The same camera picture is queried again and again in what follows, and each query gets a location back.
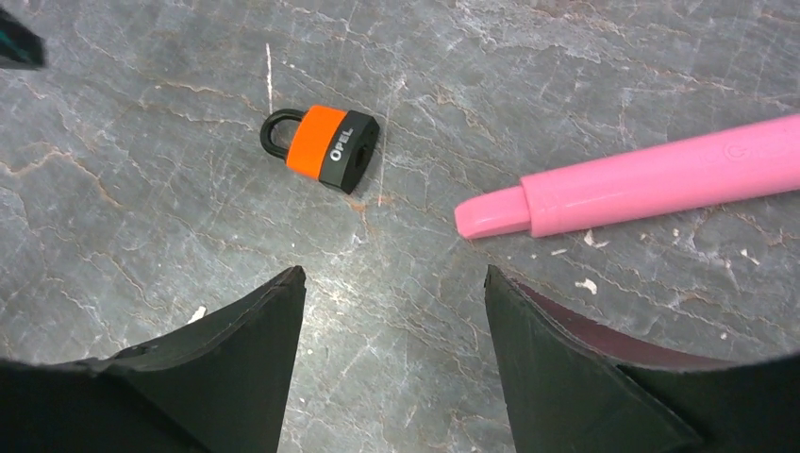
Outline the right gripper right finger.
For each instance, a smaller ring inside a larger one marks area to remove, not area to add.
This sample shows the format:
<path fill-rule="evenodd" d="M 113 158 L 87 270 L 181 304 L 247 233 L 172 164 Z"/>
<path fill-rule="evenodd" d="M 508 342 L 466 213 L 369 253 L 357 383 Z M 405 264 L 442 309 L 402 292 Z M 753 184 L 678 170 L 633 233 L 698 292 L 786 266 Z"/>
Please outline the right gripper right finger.
<path fill-rule="evenodd" d="M 485 309 L 520 452 L 795 452 L 799 357 L 697 356 L 601 325 L 490 266 Z"/>

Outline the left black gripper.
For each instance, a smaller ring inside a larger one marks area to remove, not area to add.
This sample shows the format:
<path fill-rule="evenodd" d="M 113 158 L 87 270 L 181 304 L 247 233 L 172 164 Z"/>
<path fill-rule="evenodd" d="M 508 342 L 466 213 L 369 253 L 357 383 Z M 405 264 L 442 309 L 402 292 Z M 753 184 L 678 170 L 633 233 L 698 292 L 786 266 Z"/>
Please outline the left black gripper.
<path fill-rule="evenodd" d="M 1 69 L 37 71 L 46 66 L 45 41 L 1 8 Z"/>

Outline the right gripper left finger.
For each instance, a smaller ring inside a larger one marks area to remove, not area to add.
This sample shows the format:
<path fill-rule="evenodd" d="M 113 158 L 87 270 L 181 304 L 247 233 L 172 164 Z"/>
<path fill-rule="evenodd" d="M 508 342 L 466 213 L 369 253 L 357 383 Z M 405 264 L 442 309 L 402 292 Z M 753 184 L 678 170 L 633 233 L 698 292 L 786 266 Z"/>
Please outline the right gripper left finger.
<path fill-rule="evenodd" d="M 1 363 L 5 452 L 275 452 L 306 275 L 107 359 Z"/>

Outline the orange black padlock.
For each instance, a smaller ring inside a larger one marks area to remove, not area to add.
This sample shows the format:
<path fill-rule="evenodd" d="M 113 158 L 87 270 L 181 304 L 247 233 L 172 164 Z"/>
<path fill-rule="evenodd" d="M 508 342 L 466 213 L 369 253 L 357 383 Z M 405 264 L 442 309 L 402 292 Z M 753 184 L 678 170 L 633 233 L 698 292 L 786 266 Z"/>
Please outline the orange black padlock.
<path fill-rule="evenodd" d="M 273 142 L 273 131 L 284 121 L 298 123 L 290 145 Z M 283 160 L 295 173 L 350 194 L 361 182 L 380 133 L 377 120 L 356 110 L 315 105 L 306 111 L 279 109 L 262 123 L 264 151 Z"/>

